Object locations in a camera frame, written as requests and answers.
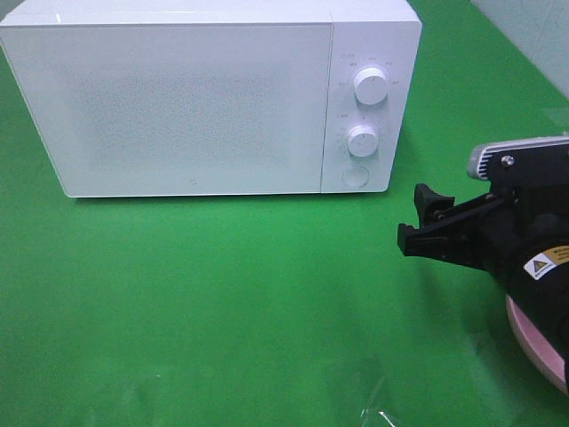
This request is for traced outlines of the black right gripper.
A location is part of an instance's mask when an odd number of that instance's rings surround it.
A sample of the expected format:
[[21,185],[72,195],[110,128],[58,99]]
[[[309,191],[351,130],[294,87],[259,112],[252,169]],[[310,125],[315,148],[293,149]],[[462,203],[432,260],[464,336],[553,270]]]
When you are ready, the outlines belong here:
[[414,188],[419,228],[399,223],[404,256],[485,270],[509,282],[535,282],[568,267],[568,186],[490,191],[456,204],[429,185]]

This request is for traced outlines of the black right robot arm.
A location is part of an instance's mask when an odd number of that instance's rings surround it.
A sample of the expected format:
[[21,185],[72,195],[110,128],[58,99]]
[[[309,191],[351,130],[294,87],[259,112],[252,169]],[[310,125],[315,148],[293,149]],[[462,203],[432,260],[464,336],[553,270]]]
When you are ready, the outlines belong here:
[[413,197],[419,225],[399,224],[403,255],[486,271],[520,306],[565,298],[567,216],[549,209],[531,217],[515,193],[457,204],[418,184]]

